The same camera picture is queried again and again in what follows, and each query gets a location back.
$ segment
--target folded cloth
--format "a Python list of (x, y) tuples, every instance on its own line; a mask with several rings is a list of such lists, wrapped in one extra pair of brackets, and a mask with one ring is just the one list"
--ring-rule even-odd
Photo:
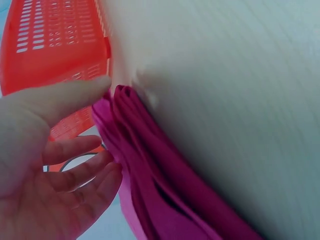
[(122, 212), (139, 240), (262, 239), (190, 168), (129, 86), (92, 107), (123, 166)]

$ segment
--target fabric fold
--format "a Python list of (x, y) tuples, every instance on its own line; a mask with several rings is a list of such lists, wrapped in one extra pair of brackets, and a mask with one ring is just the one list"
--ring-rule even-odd
[(92, 107), (98, 131), (123, 166), (122, 212), (139, 240), (258, 240), (191, 169), (129, 86)]

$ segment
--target hand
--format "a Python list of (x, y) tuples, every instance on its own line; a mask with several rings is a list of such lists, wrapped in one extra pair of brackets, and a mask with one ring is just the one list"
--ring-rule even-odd
[(93, 104), (109, 87), (110, 80), (101, 77), (0, 99), (0, 239), (76, 239), (111, 204), (122, 174), (107, 151), (65, 172), (43, 172), (44, 165), (101, 144), (98, 136), (57, 142), (48, 137), (61, 119)]

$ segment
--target orange plastic basket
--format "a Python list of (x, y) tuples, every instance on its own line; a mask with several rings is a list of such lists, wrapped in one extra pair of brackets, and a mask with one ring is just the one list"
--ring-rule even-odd
[[(2, 94), (111, 75), (104, 16), (97, 0), (13, 0), (0, 49)], [(84, 108), (55, 126), (50, 138), (73, 138), (92, 126), (91, 108)]]

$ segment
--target magenta cloth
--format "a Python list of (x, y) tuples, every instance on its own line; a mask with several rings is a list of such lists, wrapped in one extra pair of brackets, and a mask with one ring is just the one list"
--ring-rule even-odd
[(262, 239), (190, 168), (131, 87), (106, 94), (92, 114), (123, 166), (120, 204), (137, 239)]

